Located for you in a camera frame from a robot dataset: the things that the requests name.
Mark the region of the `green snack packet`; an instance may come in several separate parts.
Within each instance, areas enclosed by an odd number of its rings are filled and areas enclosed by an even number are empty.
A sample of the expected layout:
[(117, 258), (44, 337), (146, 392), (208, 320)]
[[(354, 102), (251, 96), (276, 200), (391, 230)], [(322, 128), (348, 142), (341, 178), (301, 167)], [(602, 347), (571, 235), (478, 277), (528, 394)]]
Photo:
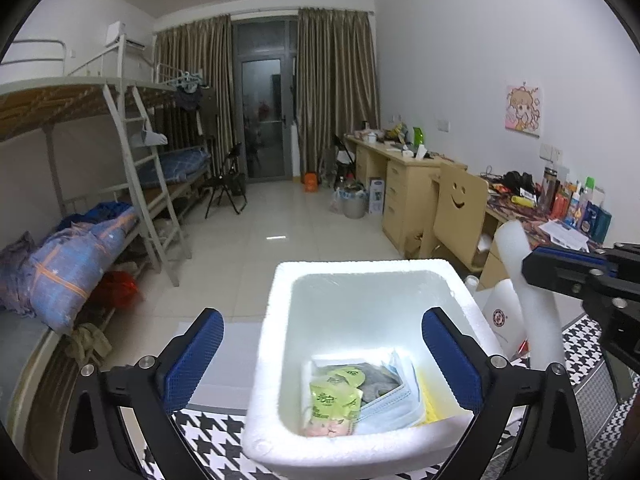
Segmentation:
[(332, 368), (311, 379), (310, 418), (317, 422), (348, 420), (354, 422), (360, 413), (363, 392), (360, 387), (366, 375), (353, 366)]

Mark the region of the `white tissue cloth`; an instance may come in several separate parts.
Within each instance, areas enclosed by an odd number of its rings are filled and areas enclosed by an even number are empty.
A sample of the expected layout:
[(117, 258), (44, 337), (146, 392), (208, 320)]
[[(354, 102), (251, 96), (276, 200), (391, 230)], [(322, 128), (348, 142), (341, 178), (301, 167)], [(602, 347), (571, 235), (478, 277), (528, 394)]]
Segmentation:
[(367, 362), (317, 367), (303, 409), (306, 437), (346, 437), (354, 433), (362, 410), (401, 386), (385, 366)]

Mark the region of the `white paper bag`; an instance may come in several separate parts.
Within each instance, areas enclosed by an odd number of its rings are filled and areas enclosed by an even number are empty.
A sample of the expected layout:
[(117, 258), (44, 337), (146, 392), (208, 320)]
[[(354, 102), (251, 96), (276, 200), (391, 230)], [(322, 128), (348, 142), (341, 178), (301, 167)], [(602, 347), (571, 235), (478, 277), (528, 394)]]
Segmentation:
[(491, 289), (483, 289), (475, 299), (503, 353), (511, 361), (515, 360), (526, 341), (526, 331), (520, 300), (512, 281), (506, 278)]

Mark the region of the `houndstooth table runner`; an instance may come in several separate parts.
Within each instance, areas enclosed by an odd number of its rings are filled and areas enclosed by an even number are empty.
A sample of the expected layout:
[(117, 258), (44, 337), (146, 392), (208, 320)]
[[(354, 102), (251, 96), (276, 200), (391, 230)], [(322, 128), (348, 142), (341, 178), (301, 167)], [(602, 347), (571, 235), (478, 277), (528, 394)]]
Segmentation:
[[(599, 348), (600, 328), (582, 316), (564, 328), (568, 371), (550, 367), (540, 402), (506, 426), (484, 479), (601, 479), (631, 400), (618, 403)], [(241, 448), (245, 414), (185, 408), (174, 422), (209, 479), (277, 479)]]

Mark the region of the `wooden smiley chair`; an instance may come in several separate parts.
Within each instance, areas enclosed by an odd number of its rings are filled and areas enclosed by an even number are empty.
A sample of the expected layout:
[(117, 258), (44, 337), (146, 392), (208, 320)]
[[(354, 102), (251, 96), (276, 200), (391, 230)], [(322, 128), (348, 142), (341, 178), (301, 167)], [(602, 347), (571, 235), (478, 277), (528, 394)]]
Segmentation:
[(439, 249), (448, 252), (472, 273), (483, 269), (483, 236), (489, 196), (488, 183), (453, 164), (440, 167), (436, 181), (437, 204), (433, 218), (423, 229), (421, 258), (433, 258)]

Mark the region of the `light wooden desk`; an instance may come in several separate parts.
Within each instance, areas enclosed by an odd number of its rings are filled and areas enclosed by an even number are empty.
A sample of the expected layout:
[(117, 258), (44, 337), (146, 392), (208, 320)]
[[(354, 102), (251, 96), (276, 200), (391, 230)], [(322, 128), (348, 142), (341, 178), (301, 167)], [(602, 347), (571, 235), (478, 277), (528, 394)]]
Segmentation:
[[(385, 181), (383, 233), (401, 256), (429, 259), (421, 258), (419, 252), (423, 229), (431, 222), (428, 218), (433, 218), (437, 204), (436, 181), (440, 167), (453, 164), (466, 170), (466, 166), (439, 155), (422, 159), (405, 157), (385, 143), (367, 142), (358, 134), (345, 136), (344, 142), (355, 153), (355, 176), (359, 181), (368, 188), (371, 179)], [(483, 269), (472, 273), (457, 262), (445, 247), (433, 257), (447, 260), (462, 278), (469, 274), (478, 276), (482, 289), (494, 286), (508, 276), (495, 242), (495, 234), (503, 223), (510, 220), (522, 222), (529, 245), (533, 248), (539, 245), (554, 246), (539, 229), (550, 220), (549, 217), (533, 208), (514, 203), (509, 194), (495, 192), (489, 183), (488, 188), (483, 236), (478, 244), (478, 249), (484, 250), (486, 256)]]

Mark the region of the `blue orange plaid quilt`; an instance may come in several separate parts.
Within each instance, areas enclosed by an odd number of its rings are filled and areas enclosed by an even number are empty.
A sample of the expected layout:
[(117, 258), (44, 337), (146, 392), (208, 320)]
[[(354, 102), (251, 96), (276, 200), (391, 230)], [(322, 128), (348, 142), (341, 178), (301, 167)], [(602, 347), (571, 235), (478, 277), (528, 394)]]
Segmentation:
[(24, 232), (1, 249), (1, 309), (39, 318), (55, 333), (70, 334), (137, 221), (133, 206), (104, 202), (64, 218), (41, 243)]

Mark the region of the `black folding chair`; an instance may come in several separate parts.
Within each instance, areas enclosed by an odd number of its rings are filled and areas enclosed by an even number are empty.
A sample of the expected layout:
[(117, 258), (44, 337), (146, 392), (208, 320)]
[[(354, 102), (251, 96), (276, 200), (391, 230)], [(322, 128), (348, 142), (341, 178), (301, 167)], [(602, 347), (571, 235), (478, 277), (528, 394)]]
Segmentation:
[(209, 180), (210, 193), (207, 203), (205, 218), (208, 218), (209, 211), (213, 204), (221, 205), (224, 197), (228, 198), (233, 211), (242, 214), (248, 200), (246, 197), (245, 174), (240, 171), (240, 155), (242, 143), (236, 142), (230, 151), (224, 156), (220, 168)]

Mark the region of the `white metal bunk bed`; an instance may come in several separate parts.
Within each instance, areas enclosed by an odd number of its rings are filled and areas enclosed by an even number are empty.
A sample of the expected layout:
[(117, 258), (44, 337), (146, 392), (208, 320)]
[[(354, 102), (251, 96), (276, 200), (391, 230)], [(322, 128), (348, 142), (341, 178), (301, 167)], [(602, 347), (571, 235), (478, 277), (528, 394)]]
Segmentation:
[(138, 221), (126, 246), (178, 285), (192, 250), (182, 217), (209, 176), (207, 148), (173, 150), (154, 126), (176, 87), (119, 43), (67, 65), (53, 38), (17, 39), (1, 60), (1, 243), (37, 242), (71, 214), (119, 200)]

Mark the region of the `right brown curtain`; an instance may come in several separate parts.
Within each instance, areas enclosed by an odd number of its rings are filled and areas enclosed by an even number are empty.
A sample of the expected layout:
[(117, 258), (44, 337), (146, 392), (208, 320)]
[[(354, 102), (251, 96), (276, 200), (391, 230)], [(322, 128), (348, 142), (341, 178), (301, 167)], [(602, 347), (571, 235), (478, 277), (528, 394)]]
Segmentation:
[(300, 169), (306, 174), (319, 170), (334, 136), (380, 126), (369, 14), (300, 10), (295, 79)]

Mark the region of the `brown curtain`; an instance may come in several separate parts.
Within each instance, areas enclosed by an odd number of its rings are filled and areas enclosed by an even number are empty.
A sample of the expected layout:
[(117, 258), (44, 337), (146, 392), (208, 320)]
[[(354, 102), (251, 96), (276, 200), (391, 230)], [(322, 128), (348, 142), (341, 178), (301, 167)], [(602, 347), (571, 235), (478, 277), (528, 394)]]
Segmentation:
[(232, 23), (228, 15), (168, 28), (155, 37), (158, 80), (175, 97), (155, 111), (168, 146), (207, 148), (215, 168), (236, 143)]
[(369, 14), (300, 10), (295, 79), (300, 169), (306, 174), (319, 170), (334, 136), (380, 126)]

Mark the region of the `glass balcony door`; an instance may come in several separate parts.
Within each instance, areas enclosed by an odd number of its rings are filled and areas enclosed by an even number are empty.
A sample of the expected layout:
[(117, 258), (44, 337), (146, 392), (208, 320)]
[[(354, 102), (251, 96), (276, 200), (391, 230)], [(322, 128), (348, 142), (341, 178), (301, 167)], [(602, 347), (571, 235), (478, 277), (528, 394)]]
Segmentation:
[(235, 128), (246, 176), (292, 178), (297, 18), (237, 21), (232, 32)]

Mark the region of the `left brown curtain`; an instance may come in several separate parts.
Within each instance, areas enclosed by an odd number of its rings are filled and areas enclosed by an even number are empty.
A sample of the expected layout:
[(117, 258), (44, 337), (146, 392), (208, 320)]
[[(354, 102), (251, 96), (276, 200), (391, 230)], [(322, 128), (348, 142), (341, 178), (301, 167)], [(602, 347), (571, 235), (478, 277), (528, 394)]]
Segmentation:
[(228, 15), (168, 28), (155, 37), (158, 80), (175, 97), (155, 111), (168, 146), (207, 148), (215, 168), (236, 143), (232, 23)]

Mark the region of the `white air conditioner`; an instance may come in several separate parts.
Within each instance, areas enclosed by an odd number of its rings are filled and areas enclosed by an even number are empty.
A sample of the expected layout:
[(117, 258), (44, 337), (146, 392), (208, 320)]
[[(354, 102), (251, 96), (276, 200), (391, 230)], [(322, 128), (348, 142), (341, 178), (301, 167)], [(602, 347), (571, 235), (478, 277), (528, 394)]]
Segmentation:
[(128, 27), (122, 21), (116, 21), (107, 26), (105, 45), (111, 47), (114, 44), (118, 44), (121, 36), (124, 36), (126, 44), (133, 48), (144, 50), (148, 46), (148, 42), (141, 30), (135, 27)]

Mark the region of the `anime girl wall poster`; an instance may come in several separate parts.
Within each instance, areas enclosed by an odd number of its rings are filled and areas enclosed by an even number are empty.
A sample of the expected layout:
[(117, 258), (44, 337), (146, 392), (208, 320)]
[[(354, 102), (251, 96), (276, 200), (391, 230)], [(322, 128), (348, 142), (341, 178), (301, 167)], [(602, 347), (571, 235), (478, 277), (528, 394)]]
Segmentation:
[(541, 90), (526, 82), (506, 88), (506, 117), (504, 126), (530, 136), (540, 136)]

